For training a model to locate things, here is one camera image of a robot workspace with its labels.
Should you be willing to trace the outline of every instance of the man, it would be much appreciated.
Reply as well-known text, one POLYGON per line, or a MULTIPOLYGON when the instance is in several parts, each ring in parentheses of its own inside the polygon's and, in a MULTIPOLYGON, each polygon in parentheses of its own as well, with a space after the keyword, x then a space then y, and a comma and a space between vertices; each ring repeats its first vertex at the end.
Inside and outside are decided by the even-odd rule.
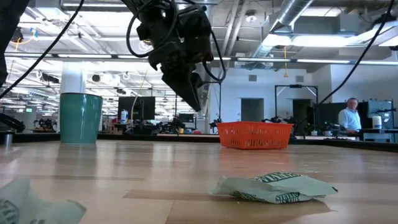
POLYGON ((361 127, 361 118, 359 117, 356 107, 358 100, 350 98, 347 101, 347 108, 340 111, 338 114, 338 123, 347 129, 347 133, 357 133, 361 127))

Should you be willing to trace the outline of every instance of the exposed ceiling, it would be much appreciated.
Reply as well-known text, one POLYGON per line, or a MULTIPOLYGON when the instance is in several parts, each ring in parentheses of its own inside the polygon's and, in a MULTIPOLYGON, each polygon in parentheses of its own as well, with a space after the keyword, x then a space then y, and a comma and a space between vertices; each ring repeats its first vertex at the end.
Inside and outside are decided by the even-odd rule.
MULTIPOLYGON (((46 1, 35 1, 37 5, 26 10, 21 17, 19 27, 22 28, 24 40, 22 43, 10 43, 6 52, 43 52, 55 39, 61 28, 69 19, 70 14, 76 9, 79 0, 64 0, 63 5, 57 9, 43 4, 46 1)), ((236 38, 229 35, 230 54, 243 54, 246 57, 252 55, 254 51, 263 43, 265 37, 262 27, 268 16, 271 16, 280 10, 281 0, 273 1, 246 1, 246 0, 204 0, 197 1, 208 6, 208 15, 210 17, 213 31, 217 36, 218 43, 223 46, 228 31, 231 33, 236 30, 236 38), (249 16, 254 16, 255 20, 250 21, 249 16), (228 29, 229 23, 232 22, 232 29, 228 29)), ((340 1, 340 0, 314 0, 301 17, 304 23, 305 19, 310 21, 319 21, 324 17, 330 19, 336 18, 342 14, 355 15, 359 18, 358 25, 360 32, 372 28, 370 21, 380 17, 383 9, 389 4, 390 0, 368 0, 368 1, 340 1)), ((61 41, 53 48, 51 54, 129 54, 125 35, 127 25, 132 14, 119 0, 86 0, 85 7, 79 13, 78 18, 63 36, 61 41)), ((150 46, 143 44, 137 38, 135 28, 140 24, 136 21, 133 25, 131 35, 131 43, 134 50, 145 52, 150 50, 150 46)), ((383 36, 378 38, 381 44, 389 39, 393 39, 398 35, 396 27, 390 27, 385 30, 383 36)), ((281 48, 278 46, 271 47, 269 56, 287 57, 287 58, 333 58, 333 59, 355 59, 363 50, 364 42, 358 42, 350 47, 305 47, 305 46, 286 46, 281 48)), ((373 47, 367 56, 367 59, 380 60, 390 56, 391 51, 388 47, 373 47)), ((17 80, 33 61, 23 58, 7 58, 7 67, 11 70, 7 82, 13 83, 17 80)), ((85 62, 85 69, 88 74, 87 92, 93 93, 112 100, 106 100, 104 104, 105 113, 114 113, 117 107, 117 97, 115 87, 118 86, 126 90, 127 95, 135 96, 158 96, 157 111, 165 116, 174 113, 174 93, 161 80, 161 72, 155 71, 145 62, 85 62), (101 75, 103 78, 100 82, 94 82, 92 75, 101 75), (143 83, 144 90, 138 90, 143 83)), ((284 63, 274 63, 273 69, 284 68, 284 63)), ((302 68, 312 71, 318 68, 310 63, 306 64, 288 64, 289 68, 302 68)), ((51 84, 52 88, 45 87, 49 85, 40 81, 40 73, 46 73, 54 76, 61 81, 62 62, 55 60, 44 60, 23 82, 23 88, 7 96, 8 100, 3 101, 3 105, 10 104, 31 104, 30 102, 39 102, 44 106, 42 111, 46 111, 45 107, 51 106, 53 110, 57 110, 57 98, 59 97, 59 85, 51 84)), ((193 110, 185 102, 178 101, 179 113, 192 113, 193 110)))

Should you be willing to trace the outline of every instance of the green snack wrapper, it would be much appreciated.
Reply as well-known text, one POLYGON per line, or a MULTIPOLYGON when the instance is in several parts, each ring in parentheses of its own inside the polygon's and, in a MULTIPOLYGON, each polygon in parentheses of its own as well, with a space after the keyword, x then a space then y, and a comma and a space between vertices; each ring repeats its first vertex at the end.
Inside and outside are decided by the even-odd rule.
POLYGON ((86 208, 74 201, 39 199, 29 179, 15 179, 0 189, 1 224, 77 224, 86 208))
POLYGON ((337 193, 334 186, 306 175, 273 172, 253 179, 221 177, 212 195, 269 203, 295 203, 337 193))

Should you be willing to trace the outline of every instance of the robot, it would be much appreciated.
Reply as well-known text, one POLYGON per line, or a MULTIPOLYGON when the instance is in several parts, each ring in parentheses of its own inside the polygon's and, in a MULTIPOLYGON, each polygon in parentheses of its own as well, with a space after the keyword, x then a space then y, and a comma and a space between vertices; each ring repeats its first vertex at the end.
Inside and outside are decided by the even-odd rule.
MULTIPOLYGON (((191 0, 185 0, 191 6, 182 10, 178 10, 175 0, 121 1, 134 14, 127 30, 127 40, 134 19, 137 18, 141 21, 136 29, 139 39, 149 41, 154 47, 151 52, 139 55, 127 41, 129 51, 136 57, 148 56, 148 62, 155 70, 160 64, 162 80, 193 109, 200 111, 197 88, 203 82, 199 74, 193 71, 196 63, 202 63, 208 71, 206 62, 213 60, 210 35, 214 37, 214 33, 205 14, 206 7, 196 5, 191 0)), ((4 52, 16 33, 19 19, 28 2, 29 0, 0 1, 0 87, 7 78, 4 52)))

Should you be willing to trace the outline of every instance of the orange object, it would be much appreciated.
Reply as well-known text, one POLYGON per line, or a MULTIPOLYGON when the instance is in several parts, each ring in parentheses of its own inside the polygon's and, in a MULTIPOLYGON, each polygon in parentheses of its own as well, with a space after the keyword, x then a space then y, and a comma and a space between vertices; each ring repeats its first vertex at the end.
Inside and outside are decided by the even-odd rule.
POLYGON ((221 145, 236 149, 283 149, 289 143, 293 124, 263 122, 218 123, 221 145))

